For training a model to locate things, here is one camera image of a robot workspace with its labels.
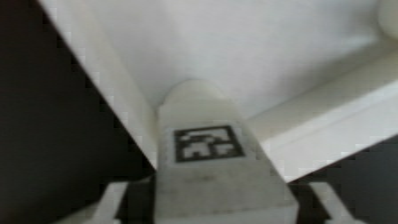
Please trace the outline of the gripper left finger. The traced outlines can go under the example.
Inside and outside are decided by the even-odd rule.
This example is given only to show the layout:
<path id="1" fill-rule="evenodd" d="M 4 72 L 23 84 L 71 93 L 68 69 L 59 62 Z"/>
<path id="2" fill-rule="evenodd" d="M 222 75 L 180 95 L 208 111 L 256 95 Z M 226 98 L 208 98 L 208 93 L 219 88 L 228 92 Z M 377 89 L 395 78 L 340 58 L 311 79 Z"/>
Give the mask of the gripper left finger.
<path id="1" fill-rule="evenodd" d="M 153 180 L 112 182 L 100 201 L 52 224 L 153 224 Z"/>

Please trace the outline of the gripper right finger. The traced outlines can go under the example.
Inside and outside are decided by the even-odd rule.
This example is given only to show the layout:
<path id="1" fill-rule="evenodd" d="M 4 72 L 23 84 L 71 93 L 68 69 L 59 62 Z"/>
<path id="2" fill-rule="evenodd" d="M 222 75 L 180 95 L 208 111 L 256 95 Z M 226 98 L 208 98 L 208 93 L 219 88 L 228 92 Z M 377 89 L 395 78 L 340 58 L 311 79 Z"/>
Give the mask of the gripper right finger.
<path id="1" fill-rule="evenodd" d="M 354 217 L 327 182 L 295 184 L 294 193 L 301 205 L 297 224 L 368 224 Z"/>

